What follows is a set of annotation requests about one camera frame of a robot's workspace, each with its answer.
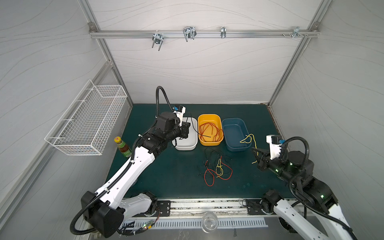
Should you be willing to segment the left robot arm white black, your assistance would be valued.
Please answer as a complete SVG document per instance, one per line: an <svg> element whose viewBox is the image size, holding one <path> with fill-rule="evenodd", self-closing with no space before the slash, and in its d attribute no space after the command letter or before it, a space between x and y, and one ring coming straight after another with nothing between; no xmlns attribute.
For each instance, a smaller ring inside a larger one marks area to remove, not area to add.
<svg viewBox="0 0 384 240"><path fill-rule="evenodd" d="M156 110L156 119L149 129L134 141L132 154L124 165L96 192L86 192L81 199L82 209L70 223L73 235L99 232L109 238L119 231L124 219L137 214L153 214L157 198L141 193L129 198L123 207L123 198L141 173L177 138L187 139L190 123L183 121L186 108L176 105L169 112Z"/></svg>

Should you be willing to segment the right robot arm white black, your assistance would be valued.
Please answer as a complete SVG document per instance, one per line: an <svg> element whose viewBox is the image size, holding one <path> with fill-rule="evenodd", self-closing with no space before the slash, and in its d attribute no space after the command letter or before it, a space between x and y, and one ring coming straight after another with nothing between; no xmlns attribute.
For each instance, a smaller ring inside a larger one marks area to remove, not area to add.
<svg viewBox="0 0 384 240"><path fill-rule="evenodd" d="M308 141L302 137L284 140L280 135L268 135L266 140L268 150L251 149L257 167L270 170L284 181L295 202L291 204L277 190L269 190L258 202L247 200L247 208L265 215L276 214L287 231L306 240L355 240L335 194L313 176Z"/></svg>

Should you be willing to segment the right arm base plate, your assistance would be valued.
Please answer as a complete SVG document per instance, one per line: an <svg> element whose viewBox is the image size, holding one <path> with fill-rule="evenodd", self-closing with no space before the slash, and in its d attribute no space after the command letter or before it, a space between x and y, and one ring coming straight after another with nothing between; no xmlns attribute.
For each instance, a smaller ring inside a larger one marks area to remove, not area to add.
<svg viewBox="0 0 384 240"><path fill-rule="evenodd" d="M270 215L269 204L262 199L244 199L242 205L247 209L248 215Z"/></svg>

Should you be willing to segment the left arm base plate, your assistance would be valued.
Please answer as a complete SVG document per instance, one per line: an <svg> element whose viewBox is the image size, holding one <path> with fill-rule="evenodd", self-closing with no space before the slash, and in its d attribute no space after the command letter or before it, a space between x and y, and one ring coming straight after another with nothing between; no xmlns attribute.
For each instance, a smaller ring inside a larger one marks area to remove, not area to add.
<svg viewBox="0 0 384 240"><path fill-rule="evenodd" d="M169 217L171 214L171 201L157 201L156 205L152 204L147 212L146 217Z"/></svg>

